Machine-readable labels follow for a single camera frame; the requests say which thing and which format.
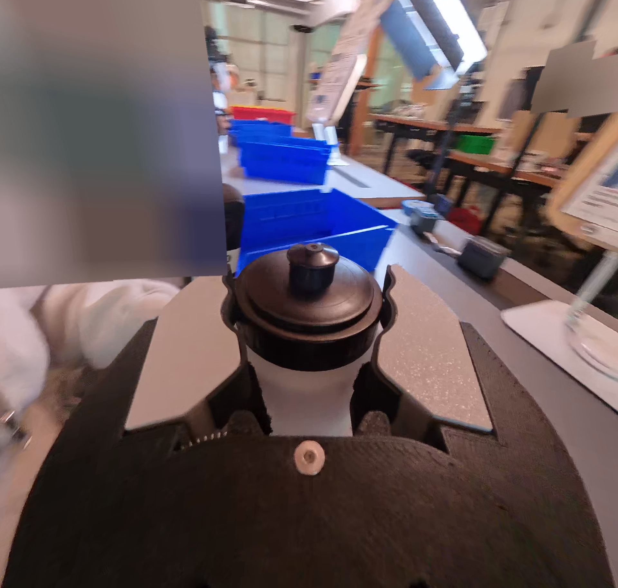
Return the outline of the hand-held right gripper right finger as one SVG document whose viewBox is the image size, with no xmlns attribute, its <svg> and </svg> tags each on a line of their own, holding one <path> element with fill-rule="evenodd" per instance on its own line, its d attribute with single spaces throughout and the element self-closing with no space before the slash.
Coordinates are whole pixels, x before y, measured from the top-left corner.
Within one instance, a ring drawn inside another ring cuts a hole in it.
<svg viewBox="0 0 618 588">
<path fill-rule="evenodd" d="M 435 291 L 399 264 L 384 277 L 389 314 L 371 364 L 393 400 L 384 408 L 396 437 L 426 440 L 441 426 L 481 436 L 494 433 L 458 316 Z"/>
</svg>

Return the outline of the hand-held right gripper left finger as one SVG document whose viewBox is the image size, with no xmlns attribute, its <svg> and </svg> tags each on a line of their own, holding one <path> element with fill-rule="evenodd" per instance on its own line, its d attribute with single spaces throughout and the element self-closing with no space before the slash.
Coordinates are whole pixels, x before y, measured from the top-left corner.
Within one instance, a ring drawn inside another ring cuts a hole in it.
<svg viewBox="0 0 618 588">
<path fill-rule="evenodd" d="M 226 277 L 198 277 L 161 311 L 128 410 L 125 430 L 182 424 L 201 441 L 248 409 L 245 347 L 229 321 Z"/>
</svg>

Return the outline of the blue plastic bin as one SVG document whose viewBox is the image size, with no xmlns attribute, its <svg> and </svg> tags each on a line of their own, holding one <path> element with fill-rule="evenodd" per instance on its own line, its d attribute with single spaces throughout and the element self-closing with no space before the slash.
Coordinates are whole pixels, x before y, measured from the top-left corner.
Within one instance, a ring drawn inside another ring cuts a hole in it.
<svg viewBox="0 0 618 588">
<path fill-rule="evenodd" d="M 233 146 L 240 147 L 247 142 L 268 142 L 274 138 L 290 137 L 293 125 L 266 120 L 233 119 L 230 121 L 228 137 Z"/>
<path fill-rule="evenodd" d="M 267 253 L 320 242 L 372 273 L 398 223 L 342 191 L 317 189 L 252 194 L 236 274 Z"/>
<path fill-rule="evenodd" d="M 324 185 L 331 146 L 294 136 L 246 136 L 237 141 L 239 164 L 252 179 Z"/>
</svg>

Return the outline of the black bottle lid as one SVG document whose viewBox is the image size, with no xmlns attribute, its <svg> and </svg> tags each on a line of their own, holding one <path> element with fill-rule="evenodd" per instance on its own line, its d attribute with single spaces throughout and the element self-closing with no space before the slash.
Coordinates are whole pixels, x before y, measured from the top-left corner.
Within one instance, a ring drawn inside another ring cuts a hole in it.
<svg viewBox="0 0 618 588">
<path fill-rule="evenodd" d="M 234 283 L 237 327 L 276 366 L 342 368 L 371 347 L 382 309 L 373 275 L 325 243 L 298 243 L 248 264 Z"/>
</svg>

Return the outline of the white plastic bottle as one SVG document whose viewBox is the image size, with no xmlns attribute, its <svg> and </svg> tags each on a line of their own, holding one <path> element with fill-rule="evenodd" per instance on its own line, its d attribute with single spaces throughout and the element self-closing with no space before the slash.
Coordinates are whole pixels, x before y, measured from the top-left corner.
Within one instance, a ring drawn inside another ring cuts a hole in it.
<svg viewBox="0 0 618 588">
<path fill-rule="evenodd" d="M 276 342 L 261 354 L 247 348 L 275 436 L 351 436 L 353 384 L 373 343 L 361 347 Z"/>
</svg>

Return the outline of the person's left forearm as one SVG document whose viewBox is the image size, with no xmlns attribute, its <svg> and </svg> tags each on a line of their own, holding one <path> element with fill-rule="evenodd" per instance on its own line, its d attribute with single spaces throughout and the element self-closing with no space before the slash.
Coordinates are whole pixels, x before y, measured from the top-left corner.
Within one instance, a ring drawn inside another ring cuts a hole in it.
<svg viewBox="0 0 618 588">
<path fill-rule="evenodd" d="M 33 314 L 53 365 L 104 369 L 179 292 L 172 283 L 152 279 L 52 285 Z"/>
</svg>

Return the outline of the red plastic bin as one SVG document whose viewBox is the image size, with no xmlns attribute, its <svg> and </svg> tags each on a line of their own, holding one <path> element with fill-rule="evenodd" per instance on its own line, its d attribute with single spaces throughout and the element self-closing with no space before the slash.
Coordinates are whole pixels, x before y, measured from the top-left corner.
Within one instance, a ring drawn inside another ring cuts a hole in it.
<svg viewBox="0 0 618 588">
<path fill-rule="evenodd" d="M 233 105 L 230 111 L 237 121 L 268 121 L 294 126 L 296 120 L 295 112 L 277 107 Z"/>
</svg>

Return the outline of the white document stand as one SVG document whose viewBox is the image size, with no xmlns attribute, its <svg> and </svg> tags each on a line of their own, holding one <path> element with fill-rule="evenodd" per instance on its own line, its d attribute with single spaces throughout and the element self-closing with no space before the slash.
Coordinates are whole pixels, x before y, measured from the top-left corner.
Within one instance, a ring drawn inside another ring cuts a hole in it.
<svg viewBox="0 0 618 588">
<path fill-rule="evenodd" d="M 501 313 L 507 327 L 615 412 L 617 331 L 591 311 L 616 270 L 617 253 L 605 252 L 570 305 L 547 299 Z"/>
<path fill-rule="evenodd" d="M 329 167 L 344 167 L 348 166 L 348 162 L 344 160 L 341 153 L 339 139 L 337 136 L 337 130 L 335 125 L 325 126 L 322 123 L 313 123 L 312 129 L 314 133 L 314 139 L 326 142 L 330 149 L 330 155 L 328 159 Z"/>
</svg>

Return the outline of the dark grey case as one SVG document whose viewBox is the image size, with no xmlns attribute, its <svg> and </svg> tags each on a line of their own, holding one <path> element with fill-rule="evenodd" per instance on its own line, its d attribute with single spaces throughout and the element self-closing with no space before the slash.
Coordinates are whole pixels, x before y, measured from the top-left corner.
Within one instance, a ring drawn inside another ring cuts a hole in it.
<svg viewBox="0 0 618 588">
<path fill-rule="evenodd" d="M 457 265 L 484 282 L 494 280 L 511 250 L 485 237 L 476 236 L 466 241 Z"/>
</svg>

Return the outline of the grey charger case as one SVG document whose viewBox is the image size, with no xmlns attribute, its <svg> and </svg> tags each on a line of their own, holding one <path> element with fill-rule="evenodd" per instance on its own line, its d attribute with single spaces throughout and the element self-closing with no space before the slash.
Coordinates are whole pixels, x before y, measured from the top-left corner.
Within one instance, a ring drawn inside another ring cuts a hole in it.
<svg viewBox="0 0 618 588">
<path fill-rule="evenodd" d="M 435 210 L 430 212 L 428 209 L 417 209 L 411 216 L 409 216 L 410 227 L 418 235 L 423 235 L 425 232 L 433 232 L 435 225 L 439 221 L 444 221 L 445 216 L 449 210 L 453 207 L 454 202 L 442 194 L 431 195 L 428 201 L 433 204 Z"/>
</svg>

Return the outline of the red bag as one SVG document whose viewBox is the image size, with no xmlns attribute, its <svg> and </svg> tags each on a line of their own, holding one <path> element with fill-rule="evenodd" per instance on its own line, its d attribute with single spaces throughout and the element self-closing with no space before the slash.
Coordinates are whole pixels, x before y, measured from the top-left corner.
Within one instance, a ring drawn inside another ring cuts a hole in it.
<svg viewBox="0 0 618 588">
<path fill-rule="evenodd" d="M 477 206 L 452 207 L 445 220 L 472 236 L 480 234 L 483 219 Z"/>
</svg>

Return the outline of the person's white jacket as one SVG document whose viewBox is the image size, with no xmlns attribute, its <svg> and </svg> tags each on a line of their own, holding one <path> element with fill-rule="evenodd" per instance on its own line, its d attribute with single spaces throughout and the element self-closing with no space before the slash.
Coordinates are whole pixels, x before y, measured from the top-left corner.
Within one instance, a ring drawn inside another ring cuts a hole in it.
<svg viewBox="0 0 618 588">
<path fill-rule="evenodd" d="M 32 303 L 14 290 L 1 291 L 1 454 L 22 443 L 25 412 L 40 396 L 50 351 Z"/>
</svg>

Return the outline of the wooden instruction board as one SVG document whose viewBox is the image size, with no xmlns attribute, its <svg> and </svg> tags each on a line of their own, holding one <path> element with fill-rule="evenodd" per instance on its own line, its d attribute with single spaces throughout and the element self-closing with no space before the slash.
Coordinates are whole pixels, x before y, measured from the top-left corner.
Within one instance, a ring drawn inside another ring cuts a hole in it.
<svg viewBox="0 0 618 588">
<path fill-rule="evenodd" d="M 608 118 L 578 155 L 576 161 L 568 168 L 560 184 L 552 189 L 546 205 L 546 213 L 549 221 L 561 232 L 616 253 L 617 231 L 603 229 L 562 212 L 562 206 L 568 203 L 592 171 L 614 151 L 617 151 L 616 113 Z"/>
<path fill-rule="evenodd" d="M 379 18 L 392 0 L 324 0 L 312 13 L 308 25 L 315 30 L 333 21 L 343 21 L 328 62 L 312 91 L 306 118 L 324 126 L 338 122 L 367 63 L 370 39 Z"/>
</svg>

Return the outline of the black tripod pole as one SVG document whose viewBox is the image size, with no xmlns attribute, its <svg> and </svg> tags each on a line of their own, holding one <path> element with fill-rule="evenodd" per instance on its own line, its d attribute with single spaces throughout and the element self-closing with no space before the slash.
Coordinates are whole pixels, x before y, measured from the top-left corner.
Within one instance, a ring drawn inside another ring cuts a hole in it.
<svg viewBox="0 0 618 588">
<path fill-rule="evenodd" d="M 606 5 L 606 3 L 607 3 L 607 0 L 592 0 L 591 1 L 590 5 L 587 7 L 585 11 L 585 14 L 583 15 L 582 21 L 578 24 L 578 27 L 576 29 L 576 34 L 574 35 L 570 43 L 565 45 L 565 48 L 567 47 L 570 48 L 572 45 L 579 44 L 579 43 L 590 40 L 593 22 L 595 22 L 599 14 L 602 13 L 603 7 Z M 515 156 L 512 167 L 507 173 L 500 175 L 501 177 L 500 186 L 496 189 L 496 194 L 493 196 L 491 200 L 491 205 L 489 207 L 488 215 L 486 219 L 484 220 L 480 228 L 480 231 L 479 231 L 479 234 L 481 236 L 484 237 L 488 235 L 494 216 L 497 210 L 499 209 L 499 206 L 504 201 L 504 198 L 506 198 L 506 196 L 508 195 L 511 185 L 513 184 L 515 180 L 515 176 L 517 175 L 519 168 L 523 166 L 524 154 L 529 150 L 529 147 L 531 145 L 531 142 L 534 136 L 537 133 L 537 130 L 541 127 L 541 125 L 543 124 L 545 120 L 546 114 L 547 112 L 534 114 L 535 119 L 534 121 L 532 121 L 529 131 L 527 132 L 527 136 L 523 142 L 521 150 L 518 151 L 518 153 Z"/>
</svg>

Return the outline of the wooden office desk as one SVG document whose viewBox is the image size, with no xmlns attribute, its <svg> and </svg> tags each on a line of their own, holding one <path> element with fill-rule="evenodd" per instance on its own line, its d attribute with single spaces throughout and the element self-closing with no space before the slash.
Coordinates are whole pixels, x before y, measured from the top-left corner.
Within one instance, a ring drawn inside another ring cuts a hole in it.
<svg viewBox="0 0 618 588">
<path fill-rule="evenodd" d="M 457 150 L 452 150 L 447 159 L 448 173 L 441 192 L 442 194 L 447 195 L 451 189 L 454 179 L 456 177 L 462 178 L 463 184 L 460 187 L 458 197 L 454 203 L 455 207 L 461 207 L 470 186 L 473 183 L 490 187 L 490 189 L 494 191 L 495 195 L 496 189 L 500 186 L 500 175 L 507 173 L 510 168 L 511 166 L 496 162 L 487 155 L 467 154 Z M 527 172 L 518 170 L 506 198 L 508 196 L 515 196 L 521 198 L 522 200 L 534 201 L 542 195 L 552 191 L 553 188 L 560 184 L 560 181 L 560 174 L 555 175 L 545 174 L 543 172 Z"/>
<path fill-rule="evenodd" d="M 446 130 L 446 121 L 428 121 L 403 115 L 371 114 L 375 129 L 383 133 L 390 133 L 392 139 L 385 155 L 382 173 L 389 174 L 390 163 L 400 140 L 416 140 L 429 142 L 440 147 L 441 138 Z M 459 123 L 455 128 L 451 148 L 456 136 L 461 134 L 493 136 L 501 132 L 500 128 L 480 127 L 474 124 Z"/>
</svg>

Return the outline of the green plastic bin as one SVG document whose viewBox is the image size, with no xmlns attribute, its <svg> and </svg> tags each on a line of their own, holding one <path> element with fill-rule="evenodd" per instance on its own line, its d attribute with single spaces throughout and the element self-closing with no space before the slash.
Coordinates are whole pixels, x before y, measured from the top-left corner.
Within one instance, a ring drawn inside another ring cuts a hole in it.
<svg viewBox="0 0 618 588">
<path fill-rule="evenodd" d="M 467 154 L 490 155 L 495 142 L 492 136 L 461 134 L 454 148 Z"/>
</svg>

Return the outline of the black light stand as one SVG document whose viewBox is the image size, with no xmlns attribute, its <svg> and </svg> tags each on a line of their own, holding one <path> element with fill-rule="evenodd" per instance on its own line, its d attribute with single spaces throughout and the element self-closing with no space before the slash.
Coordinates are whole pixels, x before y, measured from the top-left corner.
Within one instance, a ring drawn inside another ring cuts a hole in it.
<svg viewBox="0 0 618 588">
<path fill-rule="evenodd" d="M 472 106 L 476 91 L 479 86 L 477 75 L 483 71 L 484 61 L 479 61 L 473 64 L 468 72 L 460 79 L 459 93 L 454 99 L 452 106 L 446 118 L 446 130 L 441 138 L 439 154 L 436 157 L 431 172 L 428 175 L 428 180 L 425 187 L 425 195 L 431 197 L 436 192 L 437 181 L 441 175 L 447 154 L 451 147 L 452 138 L 455 134 L 455 128 L 459 124 L 461 116 L 466 118 Z"/>
</svg>

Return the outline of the printed instruction sheet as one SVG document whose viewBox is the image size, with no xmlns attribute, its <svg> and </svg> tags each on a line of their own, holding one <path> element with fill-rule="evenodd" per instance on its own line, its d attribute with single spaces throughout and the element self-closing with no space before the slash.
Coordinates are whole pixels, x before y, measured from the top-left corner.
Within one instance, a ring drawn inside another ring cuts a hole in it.
<svg viewBox="0 0 618 588">
<path fill-rule="evenodd" d="M 562 212 L 612 232 L 617 231 L 617 151 L 596 167 Z"/>
</svg>

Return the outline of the cardboard box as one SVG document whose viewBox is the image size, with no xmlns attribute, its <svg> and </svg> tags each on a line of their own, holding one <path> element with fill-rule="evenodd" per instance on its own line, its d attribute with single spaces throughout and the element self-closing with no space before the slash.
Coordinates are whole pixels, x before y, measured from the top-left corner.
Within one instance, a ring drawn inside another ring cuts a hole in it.
<svg viewBox="0 0 618 588">
<path fill-rule="evenodd" d="M 521 151 L 536 117 L 530 111 L 514 113 L 506 137 L 508 147 L 514 152 Z M 527 149 L 544 152 L 550 158 L 563 158 L 575 144 L 580 122 L 581 118 L 569 118 L 567 113 L 546 113 Z"/>
</svg>

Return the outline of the LED light panel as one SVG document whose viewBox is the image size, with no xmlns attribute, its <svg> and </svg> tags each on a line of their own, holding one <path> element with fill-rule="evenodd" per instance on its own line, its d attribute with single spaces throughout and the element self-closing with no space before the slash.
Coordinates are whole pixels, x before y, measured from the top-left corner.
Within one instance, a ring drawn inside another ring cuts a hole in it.
<svg viewBox="0 0 618 588">
<path fill-rule="evenodd" d="M 380 24 L 416 82 L 437 73 L 427 90 L 449 90 L 488 55 L 462 0 L 392 0 Z"/>
</svg>

